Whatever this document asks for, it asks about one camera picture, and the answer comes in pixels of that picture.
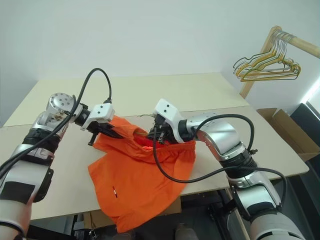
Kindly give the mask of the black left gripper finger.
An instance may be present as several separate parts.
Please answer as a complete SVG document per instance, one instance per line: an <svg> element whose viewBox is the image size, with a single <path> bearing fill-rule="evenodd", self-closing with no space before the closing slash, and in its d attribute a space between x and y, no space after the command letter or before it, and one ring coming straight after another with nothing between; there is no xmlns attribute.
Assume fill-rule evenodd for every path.
<svg viewBox="0 0 320 240"><path fill-rule="evenodd" d="M121 136L119 133L117 133L115 130L113 130L112 125L103 125L100 127L100 132L108 137L115 138L115 139L122 139L123 136Z"/></svg>

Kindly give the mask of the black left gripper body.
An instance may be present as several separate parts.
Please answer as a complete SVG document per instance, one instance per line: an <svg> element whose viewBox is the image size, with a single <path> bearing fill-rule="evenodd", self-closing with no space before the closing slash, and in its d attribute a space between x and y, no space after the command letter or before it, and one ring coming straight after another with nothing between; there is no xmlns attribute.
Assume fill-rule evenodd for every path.
<svg viewBox="0 0 320 240"><path fill-rule="evenodd" d="M88 142L89 146L93 146L99 133L112 137L111 125L108 123L91 122L86 130L92 133L92 137Z"/></svg>

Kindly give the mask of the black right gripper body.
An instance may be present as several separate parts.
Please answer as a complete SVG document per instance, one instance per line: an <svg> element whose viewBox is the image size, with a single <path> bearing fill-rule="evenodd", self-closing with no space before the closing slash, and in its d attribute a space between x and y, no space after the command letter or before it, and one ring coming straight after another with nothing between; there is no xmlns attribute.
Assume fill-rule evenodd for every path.
<svg viewBox="0 0 320 240"><path fill-rule="evenodd" d="M156 140L159 144L175 144L176 139L171 126L165 122L165 118L160 114L154 117L154 125L147 134L149 140Z"/></svg>

